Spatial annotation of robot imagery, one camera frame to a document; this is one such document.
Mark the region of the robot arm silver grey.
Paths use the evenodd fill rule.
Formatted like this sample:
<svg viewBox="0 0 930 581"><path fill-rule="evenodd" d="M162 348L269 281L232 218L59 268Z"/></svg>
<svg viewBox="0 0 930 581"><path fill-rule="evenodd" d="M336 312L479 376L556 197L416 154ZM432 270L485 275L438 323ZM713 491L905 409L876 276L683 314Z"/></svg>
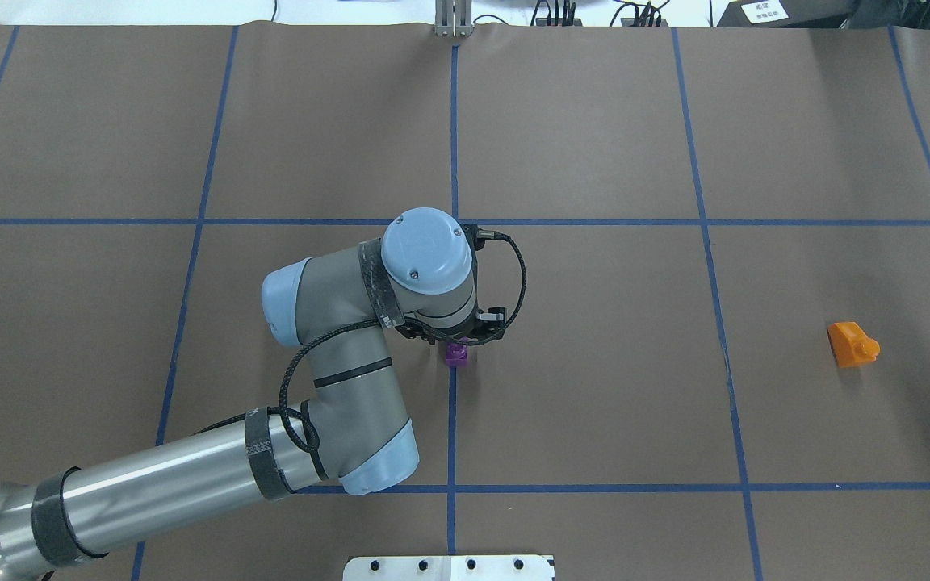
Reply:
<svg viewBox="0 0 930 581"><path fill-rule="evenodd" d="M378 238L270 272L263 314L295 350L278 402L87 470L0 484L0 580L41 580L328 479L351 495L408 479L416 435L384 332L431 345L501 339L513 314L477 302L488 241L512 239L414 208Z"/></svg>

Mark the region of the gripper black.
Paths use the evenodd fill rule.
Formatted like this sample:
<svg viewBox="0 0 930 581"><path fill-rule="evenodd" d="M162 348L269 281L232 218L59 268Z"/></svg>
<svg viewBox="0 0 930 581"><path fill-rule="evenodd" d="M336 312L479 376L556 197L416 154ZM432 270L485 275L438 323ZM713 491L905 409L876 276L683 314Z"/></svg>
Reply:
<svg viewBox="0 0 930 581"><path fill-rule="evenodd" d="M408 339L421 339L435 345L443 342L447 345L466 347L486 345L495 340L495 324L492 321L466 321L461 328L435 328L420 320L406 320L399 326L399 334Z"/></svg>

